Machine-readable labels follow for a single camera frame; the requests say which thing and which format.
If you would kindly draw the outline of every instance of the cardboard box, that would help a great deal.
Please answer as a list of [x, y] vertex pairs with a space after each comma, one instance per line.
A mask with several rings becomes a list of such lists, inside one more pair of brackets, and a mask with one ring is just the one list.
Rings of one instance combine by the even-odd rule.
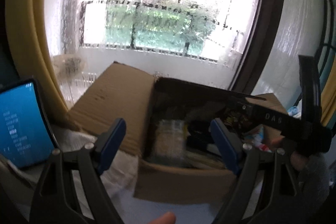
[[[127, 132], [120, 149], [139, 156], [138, 178], [134, 196], [140, 199], [167, 203], [205, 203], [223, 200], [235, 175], [229, 170], [197, 170], [148, 163], [143, 156], [151, 139], [148, 130], [152, 108], [158, 98], [167, 95], [172, 105], [225, 102], [229, 96], [244, 97], [227, 90], [197, 85], [186, 81], [156, 78], [144, 71], [114, 63], [93, 83], [68, 113], [68, 119], [78, 123], [88, 133], [99, 135], [114, 119], [122, 117]], [[262, 95], [266, 101], [249, 99], [265, 107], [281, 111], [273, 94]], [[266, 140], [280, 132], [266, 128]]]

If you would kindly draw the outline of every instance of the yellow item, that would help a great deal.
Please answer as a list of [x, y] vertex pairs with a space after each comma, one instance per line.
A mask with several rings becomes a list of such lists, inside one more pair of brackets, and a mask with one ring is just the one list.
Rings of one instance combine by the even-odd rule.
[[336, 111], [336, 59], [321, 96], [323, 126], [327, 126]]
[[50, 60], [44, 0], [6, 0], [5, 19], [9, 48], [20, 77], [33, 75], [38, 79], [49, 118], [63, 123], [68, 108]]

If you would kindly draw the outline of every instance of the blue screen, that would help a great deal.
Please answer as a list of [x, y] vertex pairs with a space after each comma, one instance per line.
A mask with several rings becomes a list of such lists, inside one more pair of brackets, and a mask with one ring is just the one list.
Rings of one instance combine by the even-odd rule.
[[18, 168], [45, 161], [54, 145], [37, 104], [33, 83], [0, 94], [0, 153]]

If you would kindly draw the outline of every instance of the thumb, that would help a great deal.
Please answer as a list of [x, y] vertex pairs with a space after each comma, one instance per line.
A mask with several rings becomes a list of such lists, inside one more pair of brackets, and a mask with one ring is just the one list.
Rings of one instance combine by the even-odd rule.
[[165, 213], [163, 216], [153, 220], [149, 224], [175, 224], [176, 216], [171, 213]]

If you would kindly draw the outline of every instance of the silver bolt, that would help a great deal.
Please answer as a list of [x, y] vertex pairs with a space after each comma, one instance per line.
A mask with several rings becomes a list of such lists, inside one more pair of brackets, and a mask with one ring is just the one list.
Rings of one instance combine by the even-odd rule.
[[252, 149], [252, 147], [253, 147], [253, 146], [252, 146], [250, 143], [244, 143], [244, 144], [243, 144], [243, 149], [244, 149], [244, 150], [248, 150], [248, 151], [249, 151], [249, 150]]
[[94, 143], [86, 143], [85, 145], [84, 145], [84, 147], [85, 147], [85, 149], [87, 149], [87, 150], [90, 150], [90, 149], [92, 149], [93, 147], [95, 146], [95, 144]]
[[56, 149], [54, 149], [54, 150], [52, 151], [52, 154], [53, 154], [54, 156], [57, 156], [59, 153], [61, 153], [61, 150], [59, 150], [58, 148], [56, 148]]
[[277, 153], [283, 156], [285, 154], [285, 150], [283, 148], [278, 148]]

